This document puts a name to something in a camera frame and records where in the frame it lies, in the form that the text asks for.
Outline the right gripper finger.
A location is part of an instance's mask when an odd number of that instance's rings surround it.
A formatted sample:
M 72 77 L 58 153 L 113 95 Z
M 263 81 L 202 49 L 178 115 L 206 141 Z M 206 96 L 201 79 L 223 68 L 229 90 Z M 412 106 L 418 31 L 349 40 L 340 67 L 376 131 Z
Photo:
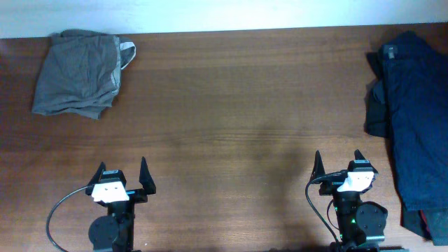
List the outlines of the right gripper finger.
M 354 151 L 354 156 L 355 160 L 353 170 L 355 172 L 373 172 L 374 174 L 378 173 L 378 171 L 372 166 L 370 161 L 366 159 L 358 149 Z
M 314 157 L 314 167 L 313 170 L 311 172 L 311 176 L 310 176 L 310 182 L 321 178 L 322 176 L 324 176 L 325 173 L 325 169 L 323 166 L 323 161 L 321 158 L 321 154 L 319 152 L 319 150 L 316 151 L 315 153 L 315 157 Z

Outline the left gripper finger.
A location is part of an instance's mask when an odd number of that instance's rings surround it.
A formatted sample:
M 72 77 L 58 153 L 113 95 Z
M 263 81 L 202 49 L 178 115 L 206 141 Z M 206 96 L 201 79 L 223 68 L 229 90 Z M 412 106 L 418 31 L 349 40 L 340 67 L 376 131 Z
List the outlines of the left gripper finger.
M 96 172 L 94 173 L 93 177 L 90 179 L 88 185 L 89 186 L 94 186 L 96 183 L 99 182 L 102 173 L 106 170 L 106 165 L 104 164 L 104 162 L 101 162 L 98 169 L 96 170 Z
M 151 176 L 151 173 L 149 172 L 148 164 L 145 157 L 141 158 L 139 182 L 147 195 L 153 195 L 156 193 L 156 185 Z

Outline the black garment with red trim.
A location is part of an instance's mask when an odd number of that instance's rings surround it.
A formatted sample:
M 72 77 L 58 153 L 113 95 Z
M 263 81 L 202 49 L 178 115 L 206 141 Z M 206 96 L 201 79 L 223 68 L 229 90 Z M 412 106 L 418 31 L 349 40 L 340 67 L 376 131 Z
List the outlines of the black garment with red trim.
M 386 105 L 382 66 L 377 53 L 366 54 L 376 80 L 368 88 L 366 98 L 365 131 L 375 137 L 389 138 L 389 112 Z M 410 211 L 404 206 L 401 210 L 400 224 L 420 237 L 431 240 L 436 246 L 447 245 L 447 209 L 427 209 Z

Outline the navy blue shorts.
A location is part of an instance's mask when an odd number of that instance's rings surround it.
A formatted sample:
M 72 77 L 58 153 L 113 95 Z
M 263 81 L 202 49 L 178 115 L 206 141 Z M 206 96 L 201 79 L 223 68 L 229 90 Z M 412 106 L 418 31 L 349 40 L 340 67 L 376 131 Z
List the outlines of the navy blue shorts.
M 410 211 L 447 207 L 447 56 L 412 31 L 380 49 L 398 192 Z

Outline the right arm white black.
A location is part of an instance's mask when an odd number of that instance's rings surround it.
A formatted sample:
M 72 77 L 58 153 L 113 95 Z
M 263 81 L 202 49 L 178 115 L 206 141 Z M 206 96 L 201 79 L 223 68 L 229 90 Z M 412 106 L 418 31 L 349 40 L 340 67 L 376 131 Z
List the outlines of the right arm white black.
M 372 188 L 377 175 L 378 171 L 359 150 L 354 151 L 354 159 L 346 169 L 327 174 L 321 154 L 316 151 L 314 167 L 304 193 L 311 209 L 334 239 L 329 251 L 404 251 L 401 247 L 380 246 L 385 240 L 384 230 L 389 213 L 376 202 L 361 200 L 361 195 Z M 328 206 L 335 210 L 337 226 L 325 220 L 314 206 L 309 196 L 311 185 L 319 186 L 320 196 L 332 197 Z

